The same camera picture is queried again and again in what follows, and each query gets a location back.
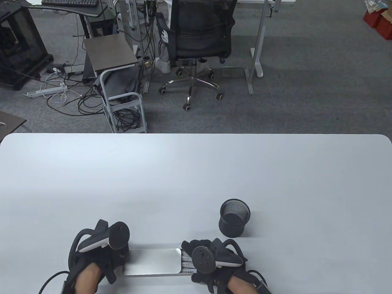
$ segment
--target computer case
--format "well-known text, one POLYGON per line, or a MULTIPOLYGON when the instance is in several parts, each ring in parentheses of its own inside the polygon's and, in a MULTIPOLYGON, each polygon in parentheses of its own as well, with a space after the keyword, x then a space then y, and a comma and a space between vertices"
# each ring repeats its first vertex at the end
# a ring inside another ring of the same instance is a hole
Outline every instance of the computer case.
POLYGON ((0 87, 20 90, 52 61, 29 10, 0 0, 0 87))

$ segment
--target white sneaker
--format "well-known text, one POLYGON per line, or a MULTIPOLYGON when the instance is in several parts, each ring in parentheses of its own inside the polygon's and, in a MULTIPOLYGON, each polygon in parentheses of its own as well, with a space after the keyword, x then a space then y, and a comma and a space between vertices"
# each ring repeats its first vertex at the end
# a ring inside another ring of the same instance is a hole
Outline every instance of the white sneaker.
POLYGON ((154 66, 164 74, 170 73, 170 61, 163 62, 159 57, 155 57, 154 66))

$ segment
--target white cable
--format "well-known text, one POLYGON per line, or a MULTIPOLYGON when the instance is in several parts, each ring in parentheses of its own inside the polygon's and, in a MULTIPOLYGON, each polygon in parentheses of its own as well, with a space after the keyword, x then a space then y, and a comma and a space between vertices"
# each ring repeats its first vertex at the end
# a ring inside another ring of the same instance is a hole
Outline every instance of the white cable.
MULTIPOLYGON (((40 85, 40 91, 46 89, 46 85, 47 85, 48 79, 49 79, 52 75, 54 75, 54 74, 57 74, 58 76, 60 76, 58 73, 51 73, 49 76, 46 77, 45 81, 40 85)), ((51 82, 60 82, 60 87, 61 87, 61 86, 64 86, 64 87, 65 87, 65 86, 67 85, 67 84, 65 84, 64 80, 50 80, 50 81, 51 81, 51 82)), ((73 82, 73 83, 74 83, 73 85, 76 85, 76 84, 78 83, 78 82, 75 82, 75 81, 69 81, 69 82, 73 82)), ((67 89, 67 90, 65 90, 65 91, 63 91, 63 92, 60 91, 60 92, 55 93, 54 95, 51 95, 51 96, 45 96, 44 93, 42 93, 42 95, 43 95, 45 98, 49 98, 49 97, 50 97, 50 102, 52 102, 52 103, 55 103, 55 104, 64 104, 65 102, 67 102, 67 99, 68 99, 67 95, 65 94, 65 93, 68 92, 68 91, 71 91, 71 92, 77 94, 79 97, 82 97, 82 95, 80 95, 79 93, 77 93, 77 92, 75 92, 75 91, 73 91, 73 90, 69 90, 69 89, 67 89), (53 101, 53 97, 58 96, 58 95, 61 95, 61 96, 60 96, 60 100, 59 100, 58 102, 53 101)))

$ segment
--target white desk frame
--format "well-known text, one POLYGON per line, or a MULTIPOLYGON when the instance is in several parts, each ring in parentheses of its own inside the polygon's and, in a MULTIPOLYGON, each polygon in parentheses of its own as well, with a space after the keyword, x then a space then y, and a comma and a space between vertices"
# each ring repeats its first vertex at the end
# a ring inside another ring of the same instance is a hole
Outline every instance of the white desk frame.
POLYGON ((262 78, 264 76, 263 68, 260 63, 261 49, 263 48, 264 36, 265 36, 265 18, 267 16, 268 10, 270 10, 270 5, 274 5, 274 12, 278 12, 279 6, 281 2, 295 2, 295 0, 269 0, 269 1, 260 1, 260 0, 238 0, 238 3, 261 3, 263 2, 263 10, 261 13, 260 24, 258 29, 258 35, 256 40, 256 46, 250 49, 250 54, 252 56, 252 65, 250 69, 245 69, 245 76, 248 83, 248 91, 250 95, 254 94, 253 91, 253 74, 256 71, 256 75, 258 78, 262 78))

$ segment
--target gray carpet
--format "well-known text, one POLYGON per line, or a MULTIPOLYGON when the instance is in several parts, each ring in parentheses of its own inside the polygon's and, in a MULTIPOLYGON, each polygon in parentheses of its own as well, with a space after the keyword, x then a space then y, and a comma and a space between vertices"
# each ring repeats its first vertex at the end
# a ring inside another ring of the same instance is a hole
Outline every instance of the gray carpet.
MULTIPOLYGON (((225 65, 250 65, 249 47, 256 39, 260 13, 259 5, 237 5, 232 56, 225 65)), ((364 13, 359 0, 282 4, 279 13, 267 19, 261 58, 265 75, 254 78, 253 96, 248 95, 245 79, 218 75, 224 99, 217 101, 214 90, 199 87, 186 113, 185 85, 168 88, 165 96, 158 94, 162 83, 175 77, 175 70, 170 75, 156 71, 143 95, 149 132, 380 133, 391 138, 392 41, 371 29, 362 20, 364 13)), ((73 62, 75 16, 32 14, 55 61, 73 62)), ((84 62, 84 54, 79 47, 77 64, 84 62)), ((217 58, 209 61, 219 68, 217 58)), ((26 118, 34 132, 110 131, 103 115, 65 116, 50 109, 43 97, 23 96, 38 88, 39 83, 31 81, 20 92, 0 89, 0 109, 26 118)), ((83 94, 86 89, 76 91, 83 94)), ((76 105, 61 109, 77 113, 76 105)))

